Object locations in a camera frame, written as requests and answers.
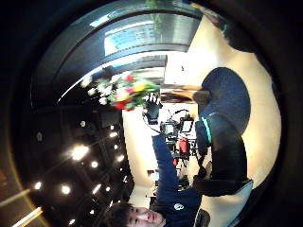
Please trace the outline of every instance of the blue round rug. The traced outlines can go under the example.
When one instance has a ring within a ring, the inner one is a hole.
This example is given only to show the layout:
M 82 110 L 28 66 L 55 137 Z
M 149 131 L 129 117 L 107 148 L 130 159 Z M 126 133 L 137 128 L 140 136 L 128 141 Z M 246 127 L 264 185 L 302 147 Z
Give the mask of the blue round rug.
M 199 106 L 199 116 L 212 113 L 225 115 L 243 134 L 250 116 L 250 98 L 242 79 L 231 69 L 213 69 L 202 83 L 203 89 L 211 93 L 206 106 Z

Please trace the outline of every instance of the flower bouquet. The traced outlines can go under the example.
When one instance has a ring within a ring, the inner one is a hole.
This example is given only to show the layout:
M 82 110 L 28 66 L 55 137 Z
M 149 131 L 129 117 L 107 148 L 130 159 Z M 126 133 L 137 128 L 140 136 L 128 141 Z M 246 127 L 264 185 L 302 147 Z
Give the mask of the flower bouquet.
M 85 79 L 81 86 L 86 87 L 92 80 Z M 112 76 L 111 79 L 99 79 L 88 95 L 98 94 L 101 105 L 110 104 L 118 110 L 132 111 L 137 106 L 144 106 L 144 97 L 158 92 L 160 86 L 148 79 L 125 72 Z

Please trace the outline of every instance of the man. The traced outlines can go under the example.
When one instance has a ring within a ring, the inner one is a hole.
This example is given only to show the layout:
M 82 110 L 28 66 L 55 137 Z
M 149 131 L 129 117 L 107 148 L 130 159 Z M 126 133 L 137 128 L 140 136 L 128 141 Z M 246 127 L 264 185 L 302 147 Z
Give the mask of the man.
M 161 108 L 161 104 L 155 103 L 155 100 L 147 101 L 150 124 L 155 122 Z M 178 190 L 177 173 L 165 137 L 157 126 L 152 128 L 152 146 L 159 169 L 156 200 L 150 209 L 133 207 L 127 202 L 113 204 L 104 213 L 108 227 L 190 227 L 194 224 L 202 196 L 192 187 Z M 198 176 L 205 176 L 202 166 Z

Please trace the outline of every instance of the dark blue sweater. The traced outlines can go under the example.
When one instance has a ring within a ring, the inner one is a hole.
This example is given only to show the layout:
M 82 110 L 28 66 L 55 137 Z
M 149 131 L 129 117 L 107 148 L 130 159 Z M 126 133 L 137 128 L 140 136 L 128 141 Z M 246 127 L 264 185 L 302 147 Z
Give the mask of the dark blue sweater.
M 201 196 L 193 188 L 178 191 L 176 168 L 163 135 L 153 136 L 152 145 L 159 168 L 159 181 L 156 201 L 151 210 L 163 215 L 166 227 L 191 227 Z

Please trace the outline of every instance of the red object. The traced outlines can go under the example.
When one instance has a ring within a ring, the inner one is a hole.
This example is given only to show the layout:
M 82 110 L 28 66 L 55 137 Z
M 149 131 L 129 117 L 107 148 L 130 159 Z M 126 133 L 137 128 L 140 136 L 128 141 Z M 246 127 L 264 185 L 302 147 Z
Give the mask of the red object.
M 125 109 L 126 112 L 132 111 L 134 108 Z
M 188 140 L 186 138 L 179 139 L 179 148 L 182 153 L 187 153 L 188 151 Z
M 114 104 L 115 108 L 118 110 L 123 110 L 126 105 L 126 102 L 116 102 Z
M 128 75 L 128 76 L 125 77 L 124 80 L 130 82 L 130 81 L 133 80 L 133 77 L 131 75 Z

